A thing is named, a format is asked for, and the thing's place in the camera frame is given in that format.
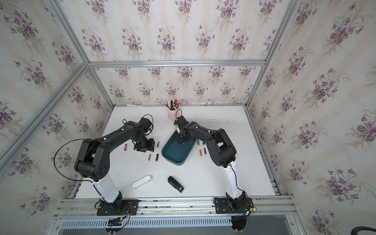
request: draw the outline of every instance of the teal plastic tray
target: teal plastic tray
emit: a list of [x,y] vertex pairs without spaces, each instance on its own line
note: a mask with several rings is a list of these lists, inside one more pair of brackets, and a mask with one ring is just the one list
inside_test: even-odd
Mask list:
[[179,144],[175,138],[176,131],[169,138],[167,143],[162,148],[162,156],[169,162],[175,165],[182,165],[188,157],[191,149],[196,143],[196,138],[192,138],[190,141]]

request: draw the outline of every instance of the pink cup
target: pink cup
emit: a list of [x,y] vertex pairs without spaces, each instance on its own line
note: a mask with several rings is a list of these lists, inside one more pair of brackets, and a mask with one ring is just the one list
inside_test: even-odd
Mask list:
[[177,117],[180,117],[180,116],[182,115],[182,113],[179,112],[180,114],[176,114],[178,110],[179,110],[179,109],[176,109],[176,110],[169,110],[169,109],[167,109],[167,115],[168,115],[168,118],[169,118],[170,120],[174,121]]

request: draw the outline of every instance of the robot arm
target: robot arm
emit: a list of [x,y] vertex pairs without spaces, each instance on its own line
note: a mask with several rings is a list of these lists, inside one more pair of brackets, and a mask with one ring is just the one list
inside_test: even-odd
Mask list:
[[220,166],[226,179],[226,196],[232,211],[237,211],[247,200],[246,193],[241,190],[236,179],[235,154],[236,149],[223,129],[210,130],[196,122],[187,122],[183,116],[175,120],[180,133],[175,135],[178,143],[182,144],[192,137],[206,143],[210,157],[215,165]]
[[141,152],[154,152],[155,142],[147,139],[146,133],[152,127],[147,118],[137,122],[128,121],[121,128],[108,135],[85,139],[78,153],[74,170],[91,181],[100,194],[100,207],[105,208],[107,215],[117,215],[122,211],[122,194],[115,187],[108,171],[110,169],[110,153],[125,141],[135,141],[134,149]]

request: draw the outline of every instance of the white tabletop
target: white tabletop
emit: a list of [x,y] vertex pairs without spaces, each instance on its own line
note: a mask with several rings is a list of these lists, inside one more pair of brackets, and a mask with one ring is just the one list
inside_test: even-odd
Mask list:
[[[248,196],[274,195],[242,106],[184,106],[181,109],[188,122],[195,121],[208,129],[222,128],[227,132],[237,150],[235,155],[237,178]],[[174,165],[162,156],[163,146],[175,131],[173,121],[167,117],[166,107],[115,107],[104,135],[120,128],[123,125],[123,118],[127,121],[138,122],[145,114],[151,114],[154,118],[154,130],[148,135],[149,138],[155,140],[154,152],[143,153],[133,150],[133,143],[128,140],[127,151],[124,151],[124,144],[122,144],[110,154],[109,175],[123,197],[225,196],[226,184],[223,172],[212,162],[208,149],[202,141],[199,146],[194,145],[183,165]],[[152,181],[139,189],[133,189],[132,184],[146,175],[150,175]],[[184,187],[182,193],[167,182],[169,176],[173,176]],[[99,195],[89,182],[82,182],[76,198],[97,199]]]

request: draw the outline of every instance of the floral wallpaper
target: floral wallpaper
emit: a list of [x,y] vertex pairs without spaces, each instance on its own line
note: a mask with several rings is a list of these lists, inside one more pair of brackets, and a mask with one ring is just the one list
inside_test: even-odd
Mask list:
[[302,0],[250,106],[308,234],[375,227],[375,7]]
[[[92,61],[264,59],[288,0],[59,1]],[[302,8],[302,21],[316,1]]]
[[[2,155],[79,61],[44,1],[0,0],[0,13]],[[7,211],[0,215],[1,234],[45,233],[57,203],[72,197],[75,187],[58,175],[51,158],[68,140],[97,137],[108,113],[90,79],[82,76],[0,175],[0,206]],[[57,167],[69,177],[78,177],[73,164],[79,147],[79,142],[69,144],[56,157]],[[15,218],[23,225],[15,226]]]
[[184,104],[245,103],[259,71],[255,66],[220,66],[99,68],[96,72],[117,105],[163,105],[172,99]]

